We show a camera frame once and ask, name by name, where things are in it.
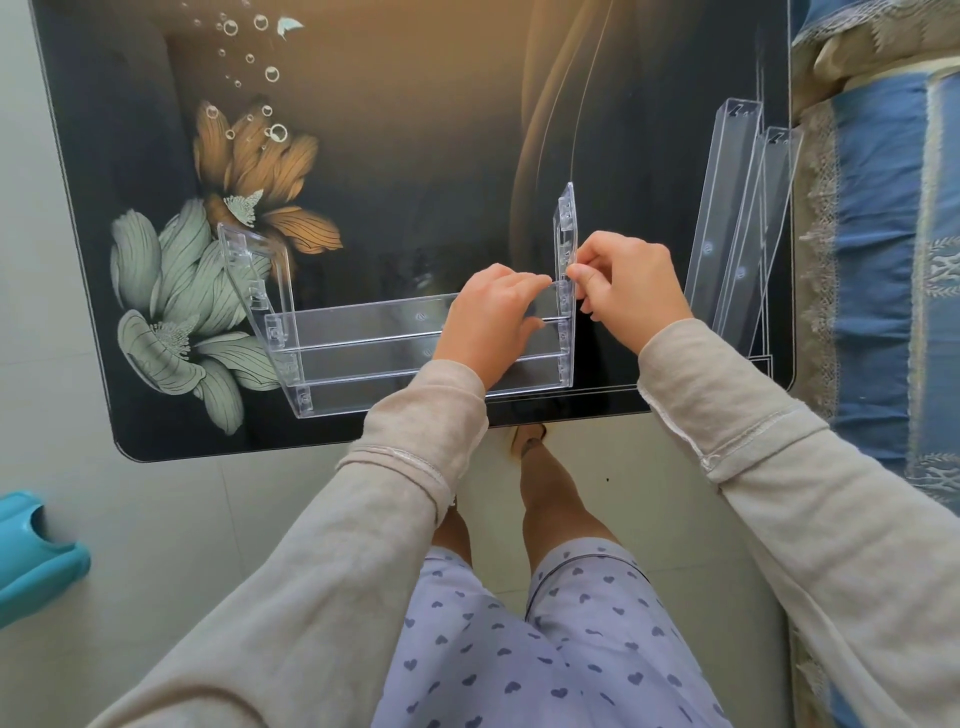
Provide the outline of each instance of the left hand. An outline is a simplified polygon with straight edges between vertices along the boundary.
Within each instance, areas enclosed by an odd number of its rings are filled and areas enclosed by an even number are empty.
[[[524,315],[551,282],[499,263],[475,274],[450,307],[433,358],[470,367],[490,390],[523,354],[530,334],[543,328],[541,319]]]

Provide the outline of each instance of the heart-patterned shorts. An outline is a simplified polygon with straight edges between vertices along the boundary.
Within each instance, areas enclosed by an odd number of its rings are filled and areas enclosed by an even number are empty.
[[[577,539],[534,572],[526,619],[433,546],[373,728],[729,728],[623,546]]]

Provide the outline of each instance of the leg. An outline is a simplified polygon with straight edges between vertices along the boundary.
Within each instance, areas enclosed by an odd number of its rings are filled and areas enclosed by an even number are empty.
[[[520,455],[520,497],[527,509],[523,541],[531,571],[552,549],[573,539],[600,538],[619,544],[584,507],[570,473],[541,441],[544,432],[543,425],[525,425],[515,439]]]
[[[450,506],[440,527],[434,531],[432,544],[450,549],[473,566],[473,560],[470,557],[470,532],[464,517],[457,511],[456,503]]]

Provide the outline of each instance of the beige long-sleeve top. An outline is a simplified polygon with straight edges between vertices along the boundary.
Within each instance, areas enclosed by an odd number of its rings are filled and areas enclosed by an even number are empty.
[[[707,327],[640,355],[639,389],[870,728],[960,726],[960,520],[836,437]],[[368,726],[433,530],[487,429],[466,367],[371,410],[273,555],[93,728]]]

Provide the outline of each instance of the orange flower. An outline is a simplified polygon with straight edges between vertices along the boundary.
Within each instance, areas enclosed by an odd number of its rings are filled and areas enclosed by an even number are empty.
[[[261,108],[229,127],[221,111],[201,102],[193,157],[210,226],[250,228],[308,255],[343,248],[332,221],[290,205],[313,168],[317,148],[313,136],[274,125]]]

